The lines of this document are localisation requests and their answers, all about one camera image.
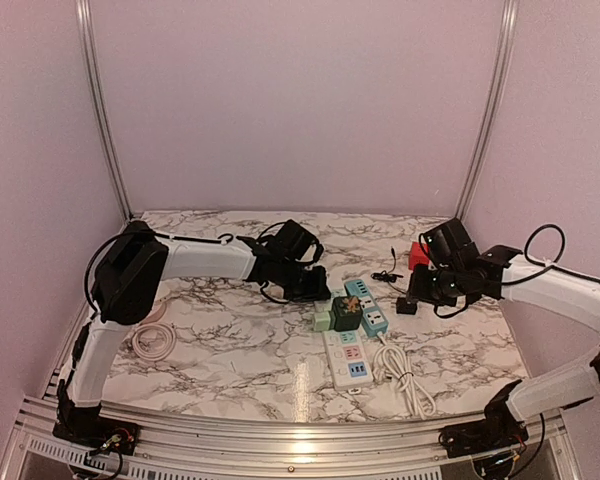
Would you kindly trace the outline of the black power adapter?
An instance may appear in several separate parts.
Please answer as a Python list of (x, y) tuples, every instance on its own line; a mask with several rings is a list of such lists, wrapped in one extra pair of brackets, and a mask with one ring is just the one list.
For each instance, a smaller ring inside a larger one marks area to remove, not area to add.
[(418, 310), (418, 302), (406, 296), (398, 297), (395, 309), (399, 315), (415, 315)]

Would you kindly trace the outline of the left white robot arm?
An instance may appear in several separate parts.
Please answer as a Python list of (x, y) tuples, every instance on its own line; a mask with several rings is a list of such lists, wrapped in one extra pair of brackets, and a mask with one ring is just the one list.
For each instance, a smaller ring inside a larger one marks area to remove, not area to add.
[(161, 233), (133, 221), (99, 247), (83, 278), (92, 314), (64, 365), (58, 397), (75, 406), (66, 426), (86, 445), (105, 438), (106, 423), (89, 408), (100, 405), (119, 345), (153, 308), (162, 281), (220, 278), (276, 285), (283, 303), (327, 300), (331, 292), (319, 260), (324, 247), (294, 220), (278, 222), (259, 236), (223, 234), (216, 239)]

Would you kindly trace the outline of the white long power strip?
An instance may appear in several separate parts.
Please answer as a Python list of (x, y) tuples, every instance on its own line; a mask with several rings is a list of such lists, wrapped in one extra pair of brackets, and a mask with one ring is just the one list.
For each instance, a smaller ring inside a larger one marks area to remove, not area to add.
[[(350, 295), (345, 290), (333, 291), (329, 300), (314, 303), (314, 314), (331, 311), (333, 299), (339, 296)], [(316, 332), (321, 335), (324, 344), (334, 389), (351, 395), (359, 394), (363, 388), (370, 387), (374, 382), (360, 326), (355, 331), (337, 332), (332, 329)]]

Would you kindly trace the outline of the dark green cube adapter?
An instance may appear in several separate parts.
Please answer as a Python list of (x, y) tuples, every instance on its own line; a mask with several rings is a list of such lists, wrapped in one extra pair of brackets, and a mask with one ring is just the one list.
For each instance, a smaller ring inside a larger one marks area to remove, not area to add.
[(363, 311), (357, 296), (339, 296), (332, 301), (332, 329), (337, 332), (355, 331), (362, 321)]

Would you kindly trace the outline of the teal power strip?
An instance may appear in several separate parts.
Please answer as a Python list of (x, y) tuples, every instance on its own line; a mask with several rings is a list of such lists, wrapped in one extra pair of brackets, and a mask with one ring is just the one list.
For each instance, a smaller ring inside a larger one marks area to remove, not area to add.
[(349, 280), (345, 290), (350, 296), (356, 296), (362, 308), (362, 328), (369, 338), (377, 337), (379, 333), (388, 331), (389, 322), (377, 304), (369, 287), (361, 279)]

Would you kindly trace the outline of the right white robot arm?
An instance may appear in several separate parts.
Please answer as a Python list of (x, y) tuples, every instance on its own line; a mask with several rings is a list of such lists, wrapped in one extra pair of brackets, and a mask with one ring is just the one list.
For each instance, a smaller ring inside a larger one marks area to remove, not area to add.
[[(483, 297), (519, 302), (574, 320), (600, 335), (600, 279), (527, 258), (497, 245), (483, 254), (452, 254), (435, 267), (415, 266), (409, 296), (434, 308), (466, 306)], [(475, 438), (495, 448), (516, 423), (600, 396), (600, 347), (548, 373), (501, 389), (485, 406)]]

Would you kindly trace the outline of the right aluminium post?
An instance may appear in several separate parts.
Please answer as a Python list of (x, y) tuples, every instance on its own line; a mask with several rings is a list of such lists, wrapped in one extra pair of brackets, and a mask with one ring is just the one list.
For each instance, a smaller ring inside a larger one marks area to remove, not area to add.
[(520, 2), (518, 0), (506, 0), (503, 2), (501, 24), (496, 44), (496, 55), (487, 92), (486, 104), (472, 150), (469, 168), (454, 214), (454, 216), (460, 220), (465, 220), (467, 218), (479, 184), (481, 172), (486, 163), (494, 125), (504, 96), (511, 65), (519, 4)]

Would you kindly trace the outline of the red cube socket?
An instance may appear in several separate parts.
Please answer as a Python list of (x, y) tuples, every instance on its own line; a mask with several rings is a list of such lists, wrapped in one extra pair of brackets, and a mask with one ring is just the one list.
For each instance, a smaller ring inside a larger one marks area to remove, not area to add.
[(413, 242), (411, 244), (408, 267), (410, 271), (414, 271), (418, 265), (424, 265), (428, 267), (430, 259), (428, 255), (428, 247), (421, 245), (419, 242)]

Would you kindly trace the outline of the light green plug adapter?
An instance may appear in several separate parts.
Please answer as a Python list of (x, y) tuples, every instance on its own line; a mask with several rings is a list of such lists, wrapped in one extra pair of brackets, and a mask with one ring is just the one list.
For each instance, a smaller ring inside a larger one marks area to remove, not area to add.
[(333, 329), (334, 316), (331, 311), (316, 312), (313, 315), (312, 330), (314, 332), (324, 332)]

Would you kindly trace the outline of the aluminium front rail frame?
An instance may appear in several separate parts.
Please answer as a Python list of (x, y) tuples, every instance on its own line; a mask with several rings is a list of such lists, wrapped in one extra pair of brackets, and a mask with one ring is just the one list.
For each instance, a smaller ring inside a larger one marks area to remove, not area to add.
[(76, 469), (123, 479), (473, 479), (486, 455), (450, 458), (448, 424), (428, 421), (290, 423), (165, 413), (107, 402), (102, 414), (139, 427), (133, 454), (88, 456), (52, 434), (57, 401), (27, 397), (0, 463), (0, 479), (68, 479)]

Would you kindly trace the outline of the left aluminium post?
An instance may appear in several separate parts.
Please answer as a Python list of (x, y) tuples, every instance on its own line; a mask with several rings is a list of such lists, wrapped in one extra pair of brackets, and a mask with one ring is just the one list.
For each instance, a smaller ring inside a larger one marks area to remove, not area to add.
[(88, 0), (77, 0), (75, 4), (89, 93), (94, 108), (95, 121), (103, 149), (106, 168), (121, 217), (124, 221), (129, 221), (133, 218), (133, 210), (124, 184), (122, 170), (108, 118), (103, 84), (98, 65), (91, 2)]

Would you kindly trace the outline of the aluminium post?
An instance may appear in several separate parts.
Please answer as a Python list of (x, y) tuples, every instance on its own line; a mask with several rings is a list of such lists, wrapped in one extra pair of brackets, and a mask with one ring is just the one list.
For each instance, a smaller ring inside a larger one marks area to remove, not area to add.
[(98, 65), (91, 2), (88, 0), (77, 0), (75, 4), (89, 93), (94, 108), (95, 121), (103, 149), (106, 168), (121, 217), (124, 221), (129, 221), (133, 218), (133, 210), (124, 184), (122, 170), (108, 118), (103, 84)]
[(504, 96), (511, 65), (519, 4), (520, 2), (518, 0), (506, 0), (503, 2), (501, 24), (496, 44), (496, 55), (487, 92), (486, 104), (472, 150), (469, 168), (454, 214), (454, 216), (460, 220), (465, 220), (467, 218), (479, 184), (481, 172), (486, 163), (494, 125)]

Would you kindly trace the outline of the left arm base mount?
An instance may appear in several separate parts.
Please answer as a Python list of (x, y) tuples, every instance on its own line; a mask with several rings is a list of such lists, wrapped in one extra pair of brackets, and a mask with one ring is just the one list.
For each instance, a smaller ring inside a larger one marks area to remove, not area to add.
[(123, 455), (135, 451), (139, 426), (132, 422), (100, 415), (101, 406), (76, 407), (64, 393), (58, 395), (57, 418), (52, 434), (55, 438), (105, 450), (117, 447)]

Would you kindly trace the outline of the beige round power strip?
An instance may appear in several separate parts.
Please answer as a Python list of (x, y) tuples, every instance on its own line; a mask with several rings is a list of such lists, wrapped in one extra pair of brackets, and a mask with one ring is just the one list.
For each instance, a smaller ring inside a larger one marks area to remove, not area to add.
[(167, 302), (169, 300), (170, 290), (160, 285), (153, 302), (152, 309), (147, 317), (144, 319), (145, 323), (153, 323), (159, 321), (167, 310)]

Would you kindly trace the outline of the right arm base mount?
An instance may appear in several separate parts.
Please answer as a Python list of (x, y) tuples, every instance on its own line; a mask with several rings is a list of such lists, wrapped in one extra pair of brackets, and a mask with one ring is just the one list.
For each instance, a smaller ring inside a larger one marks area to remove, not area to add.
[(521, 380), (516, 380), (500, 389), (486, 404), (483, 419), (440, 430), (438, 442), (449, 458), (489, 452), (528, 440), (523, 422), (516, 420), (506, 406), (510, 393), (520, 383)]

